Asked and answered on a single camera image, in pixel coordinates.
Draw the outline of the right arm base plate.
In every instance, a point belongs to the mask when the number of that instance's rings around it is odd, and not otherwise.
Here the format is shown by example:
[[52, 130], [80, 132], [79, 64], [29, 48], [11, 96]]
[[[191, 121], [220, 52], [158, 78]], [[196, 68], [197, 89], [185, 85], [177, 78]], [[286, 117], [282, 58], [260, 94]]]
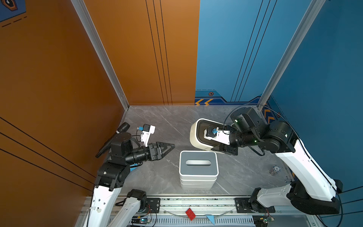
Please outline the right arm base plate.
[[237, 213], [275, 213], [275, 207], [264, 207], [257, 200], [250, 198], [235, 198]]

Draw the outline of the grey lid tissue box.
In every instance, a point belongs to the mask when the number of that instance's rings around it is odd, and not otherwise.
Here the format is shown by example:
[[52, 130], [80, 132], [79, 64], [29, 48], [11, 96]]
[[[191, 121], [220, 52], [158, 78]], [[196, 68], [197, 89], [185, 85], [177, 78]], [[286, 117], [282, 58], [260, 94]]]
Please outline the grey lid tissue box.
[[213, 184], [183, 184], [181, 183], [181, 188], [183, 190], [210, 190]]
[[217, 178], [219, 175], [217, 154], [211, 151], [181, 151], [179, 175], [183, 180], [212, 180]]
[[216, 180], [217, 180], [217, 177], [180, 176], [180, 181], [183, 184], [209, 185], [209, 184], [214, 184], [214, 182]]

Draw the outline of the grey lid tissue box front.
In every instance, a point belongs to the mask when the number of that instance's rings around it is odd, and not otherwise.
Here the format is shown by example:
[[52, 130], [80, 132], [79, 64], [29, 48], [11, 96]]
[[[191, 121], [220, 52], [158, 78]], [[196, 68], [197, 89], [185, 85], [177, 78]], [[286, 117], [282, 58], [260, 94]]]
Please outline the grey lid tissue box front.
[[183, 190], [210, 190], [213, 184], [183, 184], [181, 183], [181, 188]]

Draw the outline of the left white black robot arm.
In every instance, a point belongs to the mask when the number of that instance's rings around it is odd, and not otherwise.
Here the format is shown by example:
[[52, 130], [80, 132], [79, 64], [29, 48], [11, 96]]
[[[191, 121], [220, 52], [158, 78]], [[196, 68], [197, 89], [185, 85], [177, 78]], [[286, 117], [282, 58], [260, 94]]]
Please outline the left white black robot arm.
[[161, 160], [175, 149], [175, 145], [156, 142], [134, 148], [134, 140], [128, 132], [116, 133], [97, 153], [98, 158], [106, 152], [108, 155], [97, 171], [91, 204], [83, 224], [85, 227], [126, 227], [138, 212], [146, 208], [146, 192], [133, 189], [124, 199], [121, 210], [113, 219], [110, 218], [132, 165]]

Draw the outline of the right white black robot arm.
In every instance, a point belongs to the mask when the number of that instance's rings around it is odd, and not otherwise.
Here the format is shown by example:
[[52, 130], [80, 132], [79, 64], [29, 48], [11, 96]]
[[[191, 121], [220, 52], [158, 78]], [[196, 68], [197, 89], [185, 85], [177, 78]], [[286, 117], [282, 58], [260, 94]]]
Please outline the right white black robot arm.
[[254, 189], [249, 207], [262, 212], [274, 206], [293, 206], [310, 215], [339, 214], [343, 208], [337, 198], [339, 180], [330, 178], [306, 150], [292, 127], [284, 121], [267, 123], [253, 107], [240, 107], [231, 113], [233, 126], [209, 126], [204, 138], [219, 142], [218, 150], [233, 153], [239, 147], [258, 146], [280, 158], [298, 180], [273, 189]]

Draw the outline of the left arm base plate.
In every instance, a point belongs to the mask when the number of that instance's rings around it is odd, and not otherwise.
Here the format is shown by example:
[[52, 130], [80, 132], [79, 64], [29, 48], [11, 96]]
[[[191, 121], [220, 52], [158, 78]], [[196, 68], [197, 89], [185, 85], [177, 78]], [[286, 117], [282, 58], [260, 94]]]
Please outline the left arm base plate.
[[145, 205], [141, 209], [141, 213], [148, 213], [151, 209], [153, 213], [159, 213], [161, 198], [147, 197]]

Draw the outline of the grey lid tissue box back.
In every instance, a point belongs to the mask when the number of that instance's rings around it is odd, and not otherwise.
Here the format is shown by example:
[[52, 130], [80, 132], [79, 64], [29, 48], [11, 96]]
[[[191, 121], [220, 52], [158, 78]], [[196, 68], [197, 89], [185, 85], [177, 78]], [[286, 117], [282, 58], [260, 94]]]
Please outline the grey lid tissue box back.
[[214, 184], [214, 182], [216, 180], [217, 180], [217, 177], [180, 176], [180, 181], [183, 184], [209, 185], [209, 184]]

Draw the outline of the dark lid cream box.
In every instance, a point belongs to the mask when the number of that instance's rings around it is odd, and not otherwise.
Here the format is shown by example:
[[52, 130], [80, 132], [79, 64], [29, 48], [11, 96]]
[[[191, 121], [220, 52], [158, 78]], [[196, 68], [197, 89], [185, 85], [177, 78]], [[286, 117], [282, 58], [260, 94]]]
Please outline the dark lid cream box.
[[222, 143], [216, 141], [210, 141], [204, 138], [204, 130], [207, 129], [209, 126], [216, 128], [219, 127], [220, 129], [223, 128], [223, 124], [208, 120], [205, 118], [198, 119], [191, 127], [190, 130], [190, 142], [192, 146], [195, 148], [204, 150], [204, 151], [212, 151], [211, 148], [218, 146]]

